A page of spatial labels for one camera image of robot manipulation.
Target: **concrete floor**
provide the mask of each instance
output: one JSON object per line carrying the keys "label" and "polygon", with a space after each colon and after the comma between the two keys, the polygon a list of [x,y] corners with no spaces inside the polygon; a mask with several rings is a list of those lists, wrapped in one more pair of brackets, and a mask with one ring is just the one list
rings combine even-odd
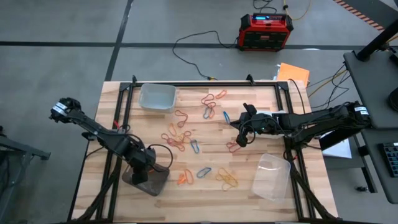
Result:
{"label": "concrete floor", "polygon": [[[127,4],[127,0],[0,2],[0,41],[40,42],[115,42]],[[290,1],[290,13],[301,15],[307,3],[303,2]],[[280,0],[270,4],[279,12],[282,5]],[[230,43],[238,34],[239,18],[253,12],[251,0],[135,0],[123,42],[174,43],[188,34],[217,30],[221,41]],[[294,26],[289,45],[365,45],[379,33],[332,0],[313,1],[308,14]],[[214,34],[208,34],[186,42],[216,40]],[[241,80],[248,73],[255,79],[271,79],[275,66],[285,62],[309,69],[311,82],[334,74],[341,67],[343,53],[349,51],[177,49],[179,55],[196,62],[204,74],[220,80]],[[31,162],[10,220],[66,220],[86,141],[80,136],[81,128],[55,124],[48,119],[49,112],[60,97],[71,96],[82,103],[88,116],[94,116],[112,52],[111,47],[0,47],[0,124],[10,138],[52,153],[49,161]],[[192,66],[174,57],[170,48],[122,48],[112,80],[130,80],[132,75],[139,80],[201,80]],[[350,91],[332,106],[359,99],[351,79],[343,86]],[[330,85],[322,88],[311,97],[311,104],[323,104],[331,90]],[[398,210],[398,205],[386,200],[375,173],[377,194],[354,191],[355,186],[364,185],[359,169],[329,170],[328,174],[340,217],[395,222],[390,214]]]}

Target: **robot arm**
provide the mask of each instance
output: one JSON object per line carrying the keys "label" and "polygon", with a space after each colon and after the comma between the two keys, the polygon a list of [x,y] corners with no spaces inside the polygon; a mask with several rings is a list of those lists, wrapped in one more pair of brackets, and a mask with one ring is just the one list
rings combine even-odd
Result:
{"label": "robot arm", "polygon": [[[248,133],[283,134],[291,149],[303,148],[315,136],[332,131],[325,138],[334,136],[348,138],[363,128],[370,126],[370,118],[366,108],[357,101],[326,110],[306,114],[282,113],[272,116],[259,113],[253,105],[243,104],[248,112],[241,114],[239,120],[231,122],[239,130],[236,142],[246,147]],[[330,147],[338,142],[330,142]]]}
{"label": "robot arm", "polygon": [[131,134],[106,129],[87,117],[82,112],[80,103],[73,98],[61,98],[51,109],[50,119],[55,122],[77,124],[96,136],[102,146],[133,167],[133,184],[140,184],[148,180],[147,171],[155,165],[156,153],[150,147],[146,149],[144,143],[138,137],[133,136],[137,138],[134,139]]}

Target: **plastic bin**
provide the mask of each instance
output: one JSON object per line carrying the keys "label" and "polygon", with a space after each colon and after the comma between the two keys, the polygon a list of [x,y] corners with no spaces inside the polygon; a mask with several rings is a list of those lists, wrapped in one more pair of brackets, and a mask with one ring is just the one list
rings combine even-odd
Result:
{"label": "plastic bin", "polygon": [[253,182],[253,193],[273,202],[283,202],[289,173],[288,161],[270,154],[262,155]]}
{"label": "plastic bin", "polygon": [[138,104],[147,110],[171,113],[177,89],[172,85],[145,83],[141,86]]}

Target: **wooden tabletop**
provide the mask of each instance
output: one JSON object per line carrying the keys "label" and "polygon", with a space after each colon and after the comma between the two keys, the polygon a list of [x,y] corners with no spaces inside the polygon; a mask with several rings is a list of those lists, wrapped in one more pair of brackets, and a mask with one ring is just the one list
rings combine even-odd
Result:
{"label": "wooden tabletop", "polygon": [[[95,120],[106,128],[112,127],[119,84],[119,82],[105,82],[103,85]],[[302,83],[297,82],[297,84],[308,113],[311,108],[305,88]],[[289,83],[289,89],[294,112],[303,113],[300,97],[293,83]],[[200,100],[208,93],[217,95],[222,90],[227,90],[227,95],[215,100],[214,117],[204,119],[205,106]],[[236,139],[238,130],[226,124],[223,111],[229,114],[231,121],[237,120],[240,113],[245,112],[243,103],[253,104],[258,110],[278,111],[273,87],[178,87],[175,110],[188,114],[188,120],[183,128],[177,127],[177,122],[181,121],[182,117],[175,116],[174,113],[143,110],[138,105],[139,91],[140,88],[135,88],[133,93],[129,117],[130,133],[138,135],[147,146],[150,144],[168,146],[160,135],[169,133],[169,124],[173,123],[178,133],[192,132],[191,138],[198,141],[200,153],[195,154],[190,144],[185,144],[183,152],[171,147],[175,160],[170,168],[164,191],[157,197],[150,196],[120,179],[115,222],[297,221],[290,178],[283,202],[277,203],[261,198],[251,190],[260,157],[267,153],[282,158],[285,150],[283,139],[257,138],[252,144],[233,154],[226,147],[227,142]],[[284,109],[287,111],[284,94],[282,99]],[[310,144],[318,146],[317,141],[312,141]],[[90,143],[88,153],[99,147],[97,142]],[[106,151],[100,150],[85,161],[73,218],[83,214],[100,191]],[[156,148],[156,151],[157,162],[166,166],[170,161],[169,153],[161,148]],[[311,189],[325,208],[337,216],[321,150],[306,148],[303,150],[303,155]],[[127,164],[123,162],[122,173],[126,167]],[[196,178],[196,173],[204,167],[211,167],[212,171],[203,179]],[[223,182],[216,180],[218,170],[222,167],[238,180],[238,187],[228,191],[222,190]],[[194,183],[177,185],[178,178],[185,169],[192,171],[195,176]],[[307,214],[304,194],[302,191],[300,193],[303,209]]]}

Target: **red power station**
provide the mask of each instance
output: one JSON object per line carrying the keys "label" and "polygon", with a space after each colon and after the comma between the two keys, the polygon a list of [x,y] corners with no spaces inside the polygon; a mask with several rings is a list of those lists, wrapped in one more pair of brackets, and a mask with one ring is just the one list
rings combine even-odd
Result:
{"label": "red power station", "polygon": [[241,18],[238,48],[240,50],[280,51],[293,30],[286,14],[254,13]]}

